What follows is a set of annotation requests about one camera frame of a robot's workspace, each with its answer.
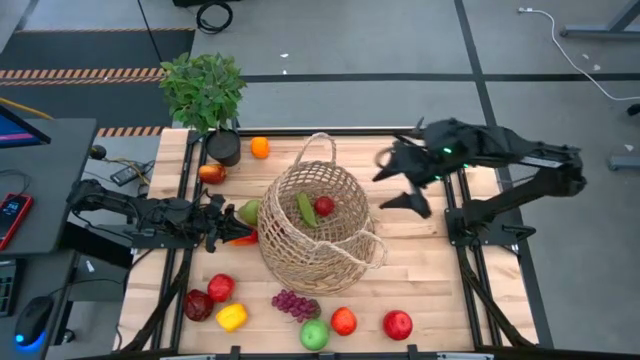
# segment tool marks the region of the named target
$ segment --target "green leaves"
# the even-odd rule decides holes
[[[228,120],[238,116],[240,89],[247,86],[232,56],[225,58],[218,53],[189,59],[184,53],[160,65],[167,74],[160,87],[173,120],[201,133],[210,128],[229,128]]]

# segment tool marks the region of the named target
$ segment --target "black floor mat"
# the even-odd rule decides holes
[[[194,30],[153,31],[163,61],[191,51]],[[0,69],[158,67],[147,31],[20,31],[0,54]]]
[[[0,86],[0,97],[58,118],[96,118],[101,128],[171,126],[157,82]],[[33,117],[20,113],[24,117]]]

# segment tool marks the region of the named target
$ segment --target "blue light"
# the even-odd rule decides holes
[[[18,351],[20,352],[36,352],[40,349],[40,347],[42,346],[42,344],[44,344],[44,338],[46,337],[46,332],[42,332],[42,334],[40,334],[40,336],[38,337],[38,339],[36,339],[36,341],[33,342],[33,344],[29,344],[26,346],[22,346],[20,344],[16,344]]]

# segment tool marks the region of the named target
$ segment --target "gray floor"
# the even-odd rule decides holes
[[[572,73],[554,48],[551,24],[518,15],[530,6],[558,25],[606,23],[627,0],[465,0],[486,74]],[[170,0],[143,0],[151,26],[193,25],[193,15]],[[197,33],[193,54],[234,55],[245,74],[470,73],[455,7],[449,0],[243,0],[234,23],[210,36]],[[0,10],[0,40],[8,37],[25,1]],[[28,29],[142,27],[135,1],[40,0]],[[600,72],[640,72],[637,42],[560,39],[579,66]],[[614,95],[640,95],[640,83],[604,83]],[[589,181],[580,196],[545,198],[522,208],[538,228],[530,240],[543,302],[557,348],[640,353],[640,250],[637,221],[640,174],[609,172],[611,152],[640,148],[639,118],[629,103],[606,99],[587,82],[489,83],[498,124],[530,139],[583,149]],[[475,85],[464,82],[320,82],[250,84],[240,106],[243,126],[412,125],[456,116],[482,123]],[[153,158],[157,138],[100,140],[117,156]],[[110,165],[90,163],[108,176]],[[513,168],[513,177],[527,174]],[[128,188],[134,193],[137,187]],[[92,220],[121,218],[93,214]],[[103,354],[111,347],[117,303],[87,303],[72,316],[82,334],[51,359]]]

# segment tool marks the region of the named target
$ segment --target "yellow bell pepper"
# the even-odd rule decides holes
[[[247,321],[248,315],[242,304],[231,304],[216,314],[218,324],[227,332],[232,332]]]

